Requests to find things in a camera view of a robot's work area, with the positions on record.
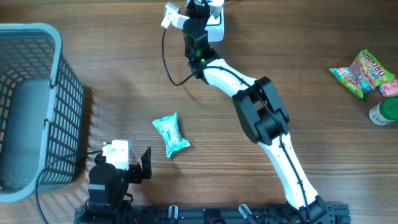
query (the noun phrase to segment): wood grain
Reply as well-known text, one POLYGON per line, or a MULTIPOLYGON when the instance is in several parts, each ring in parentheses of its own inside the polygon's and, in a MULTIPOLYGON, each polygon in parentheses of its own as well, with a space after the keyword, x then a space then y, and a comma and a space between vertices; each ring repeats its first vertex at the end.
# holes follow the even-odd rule
MULTIPOLYGON (((130 185, 135 205, 284 203, 269 159, 244 135, 232 101, 199 80, 174 87, 160 58, 165 2, 38 4, 0 7, 0 22, 46 22, 63 37, 63 53, 86 87, 82 146, 133 140, 137 162, 152 146, 153 178, 130 185), (192 147, 165 156, 151 122, 178 112, 192 147)), ((328 201, 347 203, 353 223, 397 223, 398 125, 375 126, 360 100, 328 69, 368 49, 398 72, 398 2, 232 1, 226 36, 212 46, 251 77, 269 77, 290 115, 295 151, 328 201)), ((169 29, 166 61, 175 80, 189 73, 181 31, 169 29)), ((88 170, 65 189, 41 192, 50 223, 71 223, 88 197, 88 170)), ((40 223, 34 198, 0 204, 1 223, 40 223)))

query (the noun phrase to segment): candy bag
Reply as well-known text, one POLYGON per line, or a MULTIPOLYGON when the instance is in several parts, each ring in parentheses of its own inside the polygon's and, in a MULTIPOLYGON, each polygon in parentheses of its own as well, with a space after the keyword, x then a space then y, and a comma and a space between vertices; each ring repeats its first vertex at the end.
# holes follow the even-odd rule
POLYGON ((177 124, 177 113, 171 116, 166 116, 162 119, 157 119, 152 122, 157 131, 162 135, 166 143, 166 156, 170 158, 172 153, 182 149, 183 147, 191 146, 191 144, 181 137, 177 124))
POLYGON ((384 97, 398 96, 398 79, 395 78, 391 81, 379 85, 379 90, 384 97))
POLYGON ((348 68, 329 69, 339 81, 359 98, 384 82, 394 79, 368 50, 362 50, 348 68))

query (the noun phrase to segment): small bottle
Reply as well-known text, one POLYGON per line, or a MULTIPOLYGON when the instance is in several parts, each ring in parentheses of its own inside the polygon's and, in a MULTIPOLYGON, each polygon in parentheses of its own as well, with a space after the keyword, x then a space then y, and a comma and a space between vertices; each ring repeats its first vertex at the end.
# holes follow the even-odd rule
POLYGON ((388 98, 369 111, 369 117, 377 125, 387 125, 398 120, 398 99, 388 98))

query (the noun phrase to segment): white bracket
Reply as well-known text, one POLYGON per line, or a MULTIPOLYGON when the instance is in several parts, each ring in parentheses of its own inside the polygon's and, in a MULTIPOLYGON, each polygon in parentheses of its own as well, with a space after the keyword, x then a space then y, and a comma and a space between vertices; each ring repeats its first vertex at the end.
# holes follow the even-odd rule
MULTIPOLYGON (((208 32, 209 42, 219 42, 224 39, 224 0, 214 0, 208 3, 211 16, 207 21, 205 30, 208 32)), ((170 25, 182 29, 188 16, 180 14, 180 7, 172 2, 168 2, 164 7, 164 19, 162 27, 168 29, 170 25)))
POLYGON ((104 142, 102 151, 102 155, 106 156, 106 163, 114 165, 117 169, 129 170, 131 140, 118 139, 113 140, 111 144, 104 142))

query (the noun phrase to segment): black cable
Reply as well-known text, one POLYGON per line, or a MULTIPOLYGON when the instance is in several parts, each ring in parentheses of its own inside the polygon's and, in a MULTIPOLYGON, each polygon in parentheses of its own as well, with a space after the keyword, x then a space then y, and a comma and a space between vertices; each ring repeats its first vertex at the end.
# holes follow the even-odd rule
POLYGON ((282 127, 281 123, 276 119, 274 114, 272 114, 272 112, 269 110, 269 108, 267 107, 267 105, 264 102, 264 100, 262 100, 262 98, 259 96, 259 94, 254 90, 254 88, 251 85, 249 85, 247 82, 245 82, 241 77, 239 77, 237 74, 235 74, 231 70, 229 70, 227 68, 224 68, 224 67, 221 67, 221 66, 207 66, 207 67, 204 67, 204 68, 200 68, 200 69, 194 71, 186 79, 184 79, 184 81, 182 81, 182 82, 180 82, 178 84, 174 83, 174 81, 172 80, 172 78, 170 76, 169 70, 167 69, 166 61, 164 59, 164 36, 165 36, 165 34, 166 34, 166 29, 164 29, 163 36, 162 36, 162 59, 163 59, 163 65, 164 65, 164 68, 166 70, 167 76, 169 77, 169 79, 173 83, 173 85, 175 85, 175 86, 182 85, 186 81, 188 81, 192 76, 196 75, 197 73, 200 73, 200 72, 204 71, 205 69, 216 68, 216 69, 224 70, 224 71, 230 73, 232 76, 234 76, 236 79, 238 79, 242 84, 245 84, 246 86, 248 86, 248 88, 253 92, 254 96, 258 99, 258 101, 260 101, 260 103, 263 105, 263 107, 266 109, 266 111, 269 113, 271 118, 275 121, 275 123, 278 125, 278 127, 280 129, 280 132, 281 132, 281 134, 279 136, 280 146, 281 146, 283 152, 285 153, 285 155, 287 157, 287 160, 289 161, 289 164, 292 166, 294 174, 296 175, 296 178, 298 180, 298 184, 300 185, 300 188, 301 188, 301 191, 302 191, 302 194, 303 194, 304 203, 305 203, 306 214, 307 214, 307 221, 306 222, 308 223, 308 221, 310 220, 310 210, 308 208, 307 196, 305 195, 303 182, 302 182, 302 180, 301 180, 301 178, 299 176, 299 173, 297 172, 295 166, 293 165, 293 162, 292 162, 292 160, 291 160, 291 158, 289 156, 289 153, 287 152, 287 150, 285 148, 285 144, 283 143, 283 140, 282 140, 282 136, 284 134, 283 127, 282 127))
POLYGON ((93 151, 93 152, 86 152, 86 153, 81 153, 81 154, 70 154, 70 155, 62 156, 61 158, 56 159, 56 160, 50 162, 49 164, 47 164, 47 165, 39 172, 39 174, 37 175, 37 178, 36 178, 36 182, 35 182, 35 201, 36 201, 37 210, 39 211, 39 215, 40 215, 40 217, 42 218, 42 220, 43 220, 43 222, 44 222, 45 224, 49 224, 49 222, 48 222, 47 219, 45 219, 45 217, 44 217, 44 214, 43 214, 43 211, 42 211, 42 207, 40 206, 39 195, 38 195, 39 180, 40 180, 40 177, 42 176, 42 174, 45 172, 45 170, 48 169, 51 165, 55 164, 56 162, 64 161, 65 159, 68 159, 69 157, 73 157, 73 156, 81 157, 81 156, 87 156, 87 155, 91 155, 91 154, 97 154, 97 153, 100 153, 100 152, 102 152, 102 150, 93 151))
POLYGON ((132 194, 129 194, 126 192, 124 195, 127 197, 130 197, 129 203, 132 203, 132 201, 134 200, 134 198, 132 197, 132 194))
POLYGON ((90 201, 89 198, 85 201, 85 209, 83 210, 83 212, 80 214, 80 216, 79 216, 78 218, 75 218, 75 220, 79 220, 79 219, 81 219, 81 218, 85 215, 85 213, 86 213, 86 211, 87 211, 87 205, 88 205, 88 202, 89 202, 89 201, 90 201))
POLYGON ((166 34, 166 30, 167 30, 167 29, 164 29, 164 31, 163 31, 163 37, 162 37, 162 59, 163 59, 163 65, 164 65, 164 69, 166 70, 167 76, 169 77, 170 82, 172 82, 173 85, 175 85, 175 86, 179 86, 179 85, 184 84, 186 81, 188 81, 188 79, 190 79, 194 74, 191 74, 190 76, 188 76, 186 79, 184 79, 182 82, 180 82, 180 83, 178 83, 178 84, 176 84, 176 83, 173 81, 172 77, 170 76, 169 70, 167 69, 166 61, 164 60, 164 35, 166 34))

